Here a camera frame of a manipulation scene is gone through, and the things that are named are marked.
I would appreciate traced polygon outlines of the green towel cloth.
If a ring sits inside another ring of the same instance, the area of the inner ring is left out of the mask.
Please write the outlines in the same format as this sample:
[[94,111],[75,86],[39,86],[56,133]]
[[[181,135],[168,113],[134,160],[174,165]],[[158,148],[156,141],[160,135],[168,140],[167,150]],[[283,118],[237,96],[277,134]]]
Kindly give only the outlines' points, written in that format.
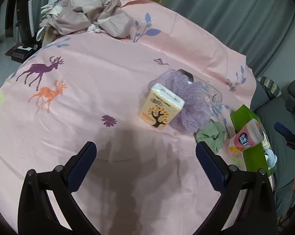
[[224,148],[226,130],[219,121],[210,120],[208,124],[195,134],[197,143],[205,142],[210,149],[218,154]]

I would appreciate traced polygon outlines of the purple mesh bath sponge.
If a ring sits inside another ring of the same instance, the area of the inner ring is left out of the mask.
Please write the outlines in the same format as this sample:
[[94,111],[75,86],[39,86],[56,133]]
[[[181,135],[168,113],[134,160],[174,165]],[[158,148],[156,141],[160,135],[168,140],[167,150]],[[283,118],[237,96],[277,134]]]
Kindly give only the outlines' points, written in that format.
[[182,111],[169,123],[172,128],[184,133],[195,133],[211,120],[211,111],[201,92],[201,82],[190,84],[187,75],[178,70],[169,69],[152,80],[147,89],[150,90],[157,83],[185,101]]

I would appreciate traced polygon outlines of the yellow tissue pack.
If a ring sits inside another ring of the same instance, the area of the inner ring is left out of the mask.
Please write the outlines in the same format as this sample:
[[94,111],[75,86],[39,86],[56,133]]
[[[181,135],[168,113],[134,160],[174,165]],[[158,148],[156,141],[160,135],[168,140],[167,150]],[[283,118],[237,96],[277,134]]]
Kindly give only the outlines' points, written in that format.
[[182,98],[157,83],[151,88],[139,117],[156,129],[163,130],[182,111],[184,104]]

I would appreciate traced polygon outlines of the blue white plush toy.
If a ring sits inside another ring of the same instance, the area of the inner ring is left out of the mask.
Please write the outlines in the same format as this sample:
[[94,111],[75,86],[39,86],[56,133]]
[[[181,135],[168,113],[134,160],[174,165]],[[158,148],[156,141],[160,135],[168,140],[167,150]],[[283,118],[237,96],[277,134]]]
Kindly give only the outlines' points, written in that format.
[[271,149],[265,150],[265,159],[269,169],[273,168],[277,163],[277,156]]

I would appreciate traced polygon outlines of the grey-blue sofa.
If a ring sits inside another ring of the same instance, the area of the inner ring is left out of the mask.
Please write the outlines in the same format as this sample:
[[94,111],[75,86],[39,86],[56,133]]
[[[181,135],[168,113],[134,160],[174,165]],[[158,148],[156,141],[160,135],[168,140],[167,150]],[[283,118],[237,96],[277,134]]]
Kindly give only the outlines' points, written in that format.
[[285,138],[275,130],[274,125],[281,123],[295,134],[295,80],[278,97],[274,97],[265,86],[257,82],[250,109],[261,120],[272,151],[277,156],[274,197],[277,216],[281,216],[289,208],[292,199],[295,150],[287,146]]

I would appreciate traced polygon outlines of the green cardboard box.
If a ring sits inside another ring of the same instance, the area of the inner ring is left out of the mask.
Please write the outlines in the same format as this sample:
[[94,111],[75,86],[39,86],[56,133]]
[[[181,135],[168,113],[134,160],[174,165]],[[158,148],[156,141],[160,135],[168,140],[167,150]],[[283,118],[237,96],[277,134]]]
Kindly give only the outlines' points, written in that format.
[[228,153],[242,156],[247,171],[264,169],[271,176],[276,171],[277,156],[270,147],[264,147],[267,138],[259,117],[242,105],[231,114],[231,120],[236,134],[226,141]]

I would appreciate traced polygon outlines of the pink wet wipes canister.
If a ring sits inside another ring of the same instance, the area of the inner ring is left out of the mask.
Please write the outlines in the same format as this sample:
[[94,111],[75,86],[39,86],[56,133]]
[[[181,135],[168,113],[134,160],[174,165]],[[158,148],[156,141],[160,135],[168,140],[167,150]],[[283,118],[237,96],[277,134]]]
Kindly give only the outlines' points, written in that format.
[[226,150],[231,156],[236,156],[261,143],[264,138],[261,124],[253,118],[235,136],[226,140]]

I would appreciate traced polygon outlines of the patterned cushion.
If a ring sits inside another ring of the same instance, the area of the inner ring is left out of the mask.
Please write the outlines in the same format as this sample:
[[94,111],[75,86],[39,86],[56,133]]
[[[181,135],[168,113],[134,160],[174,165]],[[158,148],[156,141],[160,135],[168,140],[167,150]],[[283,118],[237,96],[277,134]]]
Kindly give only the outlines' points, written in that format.
[[262,85],[271,100],[279,97],[282,94],[280,87],[272,79],[266,76],[261,76],[257,78],[257,80]]

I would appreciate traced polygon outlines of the clear glass bottle steel cap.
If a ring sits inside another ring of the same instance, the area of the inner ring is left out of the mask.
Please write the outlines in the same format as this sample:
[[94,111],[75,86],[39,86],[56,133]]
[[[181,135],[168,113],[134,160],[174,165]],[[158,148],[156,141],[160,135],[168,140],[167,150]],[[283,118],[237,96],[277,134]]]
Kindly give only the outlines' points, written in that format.
[[183,69],[178,69],[178,71],[187,76],[188,84],[194,84],[195,82],[200,82],[200,90],[204,96],[205,101],[210,105],[210,107],[217,107],[222,104],[222,93],[215,87],[210,85],[208,82],[193,76],[193,74],[187,72]]

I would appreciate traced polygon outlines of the teal curtain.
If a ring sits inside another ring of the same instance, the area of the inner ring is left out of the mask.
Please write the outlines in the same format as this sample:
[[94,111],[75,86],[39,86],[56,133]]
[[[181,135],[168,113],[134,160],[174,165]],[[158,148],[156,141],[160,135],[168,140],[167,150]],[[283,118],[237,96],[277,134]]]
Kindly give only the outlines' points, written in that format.
[[256,76],[281,51],[295,25],[293,0],[151,0],[193,21],[244,54]]

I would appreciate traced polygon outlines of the pink printed bed sheet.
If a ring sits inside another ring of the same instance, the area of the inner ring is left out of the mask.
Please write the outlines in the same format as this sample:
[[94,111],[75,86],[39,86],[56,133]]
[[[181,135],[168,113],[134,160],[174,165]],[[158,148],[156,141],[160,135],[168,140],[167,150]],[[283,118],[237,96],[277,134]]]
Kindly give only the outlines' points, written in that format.
[[158,130],[138,115],[148,84],[183,69],[222,93],[214,118],[250,106],[246,57],[178,13],[121,0],[128,40],[83,32],[23,63],[0,88],[0,213],[17,230],[26,172],[52,170],[92,141],[97,158],[74,199],[102,234],[193,234],[219,198],[192,133]]

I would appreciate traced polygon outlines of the crumpled beige cloth pile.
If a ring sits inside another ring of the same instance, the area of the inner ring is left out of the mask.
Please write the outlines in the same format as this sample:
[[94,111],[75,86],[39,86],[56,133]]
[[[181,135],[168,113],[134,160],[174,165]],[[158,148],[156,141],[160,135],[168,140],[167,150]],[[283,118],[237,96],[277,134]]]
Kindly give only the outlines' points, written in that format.
[[57,36],[88,29],[91,25],[114,38],[126,38],[132,18],[121,8],[121,0],[60,0],[41,7],[40,28]]

